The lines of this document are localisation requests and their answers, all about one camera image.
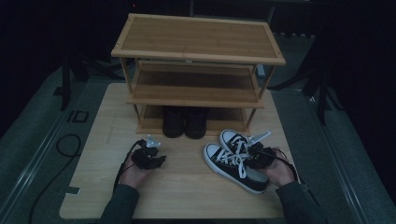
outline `dark background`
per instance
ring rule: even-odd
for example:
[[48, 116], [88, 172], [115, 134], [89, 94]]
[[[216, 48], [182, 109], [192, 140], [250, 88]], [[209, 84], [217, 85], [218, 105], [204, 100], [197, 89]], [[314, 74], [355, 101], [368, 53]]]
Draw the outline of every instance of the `dark background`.
[[[197, 0], [194, 13], [265, 20], [271, 7], [273, 32], [316, 37], [304, 63], [325, 62], [331, 86], [395, 202], [395, 2]], [[128, 12], [189, 16], [190, 1], [0, 1], [0, 135], [65, 55], [81, 81], [89, 76], [82, 55], [108, 62]]]

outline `dark sleeve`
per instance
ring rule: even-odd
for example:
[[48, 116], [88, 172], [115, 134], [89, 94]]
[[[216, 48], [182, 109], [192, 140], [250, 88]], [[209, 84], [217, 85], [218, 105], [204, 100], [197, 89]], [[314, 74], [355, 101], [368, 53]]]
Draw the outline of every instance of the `dark sleeve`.
[[139, 200], [139, 192], [127, 185], [119, 184], [106, 205], [99, 223], [128, 223], [132, 222], [132, 215]]
[[287, 223], [326, 223], [324, 211], [308, 200], [300, 184], [291, 182], [276, 190]]

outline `floor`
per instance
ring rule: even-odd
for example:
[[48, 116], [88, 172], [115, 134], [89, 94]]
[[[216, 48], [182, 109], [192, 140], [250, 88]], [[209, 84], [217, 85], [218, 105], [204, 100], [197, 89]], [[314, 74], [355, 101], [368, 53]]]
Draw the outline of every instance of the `floor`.
[[[303, 36], [276, 36], [287, 64], [276, 70], [270, 86], [296, 74], [313, 40]], [[61, 85], [61, 70], [54, 72], [1, 139], [0, 223], [96, 222], [95, 219], [65, 220], [59, 217], [59, 208], [78, 158], [62, 156], [57, 145], [66, 154], [83, 149], [106, 86], [116, 82], [93, 70], [91, 73], [87, 83], [72, 81], [72, 101], [61, 112], [61, 97], [52, 95]], [[396, 223], [395, 206], [346, 113], [328, 101], [327, 125], [321, 125], [316, 116], [315, 98], [300, 93], [303, 85], [304, 80], [282, 91], [272, 91], [272, 94], [295, 166], [327, 212], [329, 223]], [[85, 122], [73, 122], [68, 119], [72, 111], [86, 112], [89, 116]], [[79, 136], [80, 146], [75, 137], [62, 139], [70, 133]], [[137, 223], [194, 221], [203, 223], [202, 220], [138, 220]], [[207, 221], [219, 224], [285, 223], [283, 218]]]

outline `gray carpet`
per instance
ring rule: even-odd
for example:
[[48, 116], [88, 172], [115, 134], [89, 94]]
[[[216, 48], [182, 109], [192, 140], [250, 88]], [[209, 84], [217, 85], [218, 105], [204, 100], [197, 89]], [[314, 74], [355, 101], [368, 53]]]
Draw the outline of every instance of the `gray carpet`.
[[[277, 36], [276, 40], [288, 64], [276, 70], [271, 85], [295, 75], [312, 43], [312, 40], [304, 37]], [[106, 77], [92, 77], [87, 84], [73, 82], [72, 86], [76, 95], [68, 110], [60, 112], [61, 98], [52, 96], [55, 87], [61, 84], [60, 80], [59, 71], [51, 75], [20, 118], [1, 139], [0, 199], [3, 203], [26, 164], [46, 139], [47, 133], [53, 133], [53, 141], [48, 141], [48, 154], [45, 155], [30, 188], [16, 204], [7, 223], [28, 222], [29, 212], [38, 194], [70, 160], [56, 150], [56, 141], [66, 134], [75, 133], [81, 138], [81, 149], [83, 148], [106, 86], [113, 82]], [[327, 212], [329, 223], [396, 223], [395, 207], [379, 181], [347, 115], [343, 111], [337, 111], [331, 105], [332, 110], [326, 111], [327, 126], [323, 127], [318, 124], [314, 112], [315, 104], [298, 91], [291, 90], [300, 89], [303, 85], [302, 81], [291, 86], [289, 90], [273, 91], [273, 96], [296, 168]], [[88, 112], [88, 120], [67, 122], [71, 111]], [[61, 121], [59, 128], [52, 126], [59, 120]], [[68, 154], [73, 154], [77, 146], [78, 142], [73, 137], [64, 139], [60, 144], [62, 151]], [[338, 161], [334, 161], [334, 154], [338, 156]], [[95, 221], [64, 220], [59, 217], [65, 188], [72, 178], [77, 162], [78, 158], [73, 159], [42, 195], [35, 206], [33, 223], [92, 223]], [[346, 175], [340, 175], [340, 169]], [[358, 200], [360, 208], [354, 207], [354, 200]], [[285, 223], [283, 218], [213, 221], [216, 223]], [[160, 220], [141, 222], [167, 223], [169, 220], [167, 222]]]

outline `shoe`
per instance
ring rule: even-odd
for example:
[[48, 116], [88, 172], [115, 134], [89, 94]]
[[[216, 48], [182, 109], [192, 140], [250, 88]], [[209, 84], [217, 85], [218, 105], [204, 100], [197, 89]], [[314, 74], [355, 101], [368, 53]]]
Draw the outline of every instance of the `shoe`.
[[270, 147], [264, 147], [260, 142], [270, 133], [246, 137], [233, 130], [224, 130], [219, 136], [221, 145], [232, 153], [246, 153], [250, 155], [245, 160], [245, 165], [252, 169], [262, 169], [272, 164], [275, 152]]
[[268, 186], [268, 177], [245, 166], [244, 161], [249, 157], [247, 153], [234, 154], [217, 144], [207, 144], [204, 148], [204, 159], [216, 174], [249, 193], [261, 194]]
[[206, 133], [206, 116], [208, 109], [205, 107], [188, 107], [187, 108], [186, 126], [184, 134], [189, 138], [199, 139]]
[[184, 132], [183, 107], [163, 106], [163, 134], [176, 138]]

